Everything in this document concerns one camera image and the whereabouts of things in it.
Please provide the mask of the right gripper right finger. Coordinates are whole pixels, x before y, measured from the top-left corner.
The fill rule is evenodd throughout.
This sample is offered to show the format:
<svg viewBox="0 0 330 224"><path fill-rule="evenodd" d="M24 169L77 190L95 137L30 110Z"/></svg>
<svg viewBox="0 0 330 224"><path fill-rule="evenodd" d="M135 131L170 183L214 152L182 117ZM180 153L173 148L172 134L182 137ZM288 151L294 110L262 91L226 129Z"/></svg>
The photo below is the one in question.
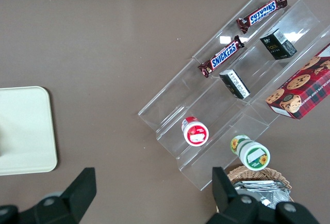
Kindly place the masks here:
<svg viewBox="0 0 330 224"><path fill-rule="evenodd" d="M212 169L212 193L219 212L208 223L278 223L275 210L248 195L239 195L221 167Z"/></svg>

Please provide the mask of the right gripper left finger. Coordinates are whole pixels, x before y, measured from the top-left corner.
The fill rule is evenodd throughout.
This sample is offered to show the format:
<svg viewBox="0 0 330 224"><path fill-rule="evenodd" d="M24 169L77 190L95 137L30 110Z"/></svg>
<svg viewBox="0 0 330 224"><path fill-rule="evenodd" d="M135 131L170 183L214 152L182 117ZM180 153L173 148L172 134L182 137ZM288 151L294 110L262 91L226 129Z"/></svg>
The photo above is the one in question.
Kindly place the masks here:
<svg viewBox="0 0 330 224"><path fill-rule="evenodd" d="M95 168L85 168L59 196L19 214L19 223L80 223L96 195Z"/></svg>

